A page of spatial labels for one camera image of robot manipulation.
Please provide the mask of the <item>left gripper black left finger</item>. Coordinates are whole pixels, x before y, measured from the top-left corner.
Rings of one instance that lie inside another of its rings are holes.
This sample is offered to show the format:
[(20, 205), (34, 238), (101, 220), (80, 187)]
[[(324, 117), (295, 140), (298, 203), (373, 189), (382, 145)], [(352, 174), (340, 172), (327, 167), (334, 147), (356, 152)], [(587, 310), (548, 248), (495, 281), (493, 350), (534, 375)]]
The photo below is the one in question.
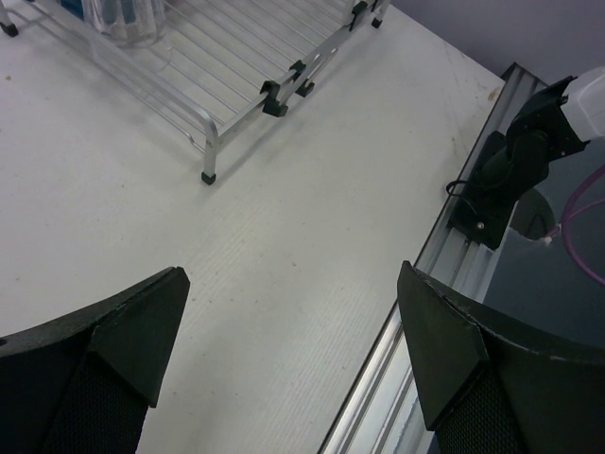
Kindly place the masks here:
[(190, 281), (170, 267), (1, 339), (4, 453), (133, 453), (158, 404)]

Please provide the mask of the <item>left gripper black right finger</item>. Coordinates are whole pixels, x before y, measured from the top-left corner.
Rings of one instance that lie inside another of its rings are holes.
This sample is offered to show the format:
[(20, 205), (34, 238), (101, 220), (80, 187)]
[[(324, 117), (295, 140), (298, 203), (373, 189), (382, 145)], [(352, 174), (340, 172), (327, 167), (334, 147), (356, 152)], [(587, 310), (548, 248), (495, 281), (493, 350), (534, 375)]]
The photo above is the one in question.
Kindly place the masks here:
[(408, 261), (397, 304), (442, 453), (603, 452), (603, 349), (520, 322)]

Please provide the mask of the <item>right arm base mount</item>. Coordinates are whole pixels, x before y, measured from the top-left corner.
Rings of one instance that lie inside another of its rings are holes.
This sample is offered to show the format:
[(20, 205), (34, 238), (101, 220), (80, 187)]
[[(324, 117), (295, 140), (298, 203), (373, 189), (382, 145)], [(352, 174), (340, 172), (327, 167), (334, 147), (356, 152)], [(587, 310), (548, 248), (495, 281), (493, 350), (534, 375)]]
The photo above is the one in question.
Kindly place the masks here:
[(449, 225), (471, 241), (497, 249), (516, 202), (547, 175), (548, 151), (542, 131), (512, 140), (499, 131), (491, 133), (469, 177), (446, 185), (457, 198)]

